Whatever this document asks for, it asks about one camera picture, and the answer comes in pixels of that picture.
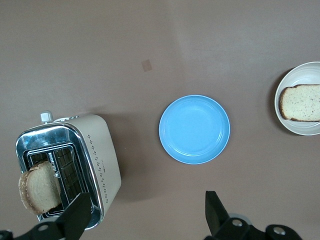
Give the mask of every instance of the toaster dotted pattern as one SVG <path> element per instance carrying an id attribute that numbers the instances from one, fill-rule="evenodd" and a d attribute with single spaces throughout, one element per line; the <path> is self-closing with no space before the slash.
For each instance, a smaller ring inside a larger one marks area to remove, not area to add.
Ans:
<path id="1" fill-rule="evenodd" d="M 88 134 L 87 138 L 90 139 L 89 143 L 91 145 L 91 149 L 95 150 L 95 146 L 93 146 L 94 141 L 91 140 L 91 135 Z M 105 199 L 105 203 L 107 204 L 109 202 L 107 188 L 106 188 L 106 184 L 104 183 L 105 179 L 103 178 L 103 173 L 101 172 L 102 168 L 103 168 L 103 172 L 104 173 L 106 172 L 105 165 L 104 165 L 103 160 L 101 159 L 102 167 L 100 167 L 100 161 L 99 161 L 99 158 L 97 156 L 96 151 L 93 151 L 93 155 L 95 156 L 94 159 L 96 161 L 96 166 L 98 167 L 98 171 L 100 172 L 100 178 L 101 178 L 102 187 L 103 187 L 104 199 Z"/>

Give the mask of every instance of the white toaster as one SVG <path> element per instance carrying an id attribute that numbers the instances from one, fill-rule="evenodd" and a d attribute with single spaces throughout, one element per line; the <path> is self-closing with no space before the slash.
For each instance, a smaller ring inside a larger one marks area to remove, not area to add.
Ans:
<path id="1" fill-rule="evenodd" d="M 60 118 L 41 113 L 43 125 L 23 132 L 16 141 L 21 172 L 50 161 L 61 188 L 61 204 L 38 215 L 58 217 L 79 193 L 90 193 L 91 220 L 86 230 L 104 219 L 120 186 L 119 165 L 105 120 L 98 115 Z"/>

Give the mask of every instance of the white plate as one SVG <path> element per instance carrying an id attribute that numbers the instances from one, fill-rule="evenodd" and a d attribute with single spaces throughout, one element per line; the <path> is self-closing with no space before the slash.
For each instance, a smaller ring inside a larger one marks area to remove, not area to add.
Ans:
<path id="1" fill-rule="evenodd" d="M 284 119 L 279 110 L 280 94 L 286 87 L 299 84 L 320 84 L 320 61 L 304 63 L 292 69 L 280 82 L 274 98 L 274 107 L 280 122 L 291 132 L 300 135 L 320 134 L 320 122 L 302 122 Z"/>

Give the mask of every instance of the blue plate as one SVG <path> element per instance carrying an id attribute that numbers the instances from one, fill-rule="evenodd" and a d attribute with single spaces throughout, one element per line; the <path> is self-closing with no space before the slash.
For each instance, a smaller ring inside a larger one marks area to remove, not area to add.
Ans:
<path id="1" fill-rule="evenodd" d="M 215 100 L 202 95 L 184 96 L 164 111 L 159 136 L 162 146 L 174 159 L 185 164 L 203 164 L 226 147 L 230 122 Z"/>

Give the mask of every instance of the bread in toaster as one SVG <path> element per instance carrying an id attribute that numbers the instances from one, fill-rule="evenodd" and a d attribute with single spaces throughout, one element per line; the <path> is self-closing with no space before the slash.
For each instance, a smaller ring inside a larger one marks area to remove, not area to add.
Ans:
<path id="1" fill-rule="evenodd" d="M 34 165 L 19 179 L 24 207 L 33 214 L 44 214 L 61 203 L 59 180 L 49 161 Z"/>
<path id="2" fill-rule="evenodd" d="M 279 110 L 284 119 L 320 122 L 320 84 L 286 87 L 280 94 Z"/>

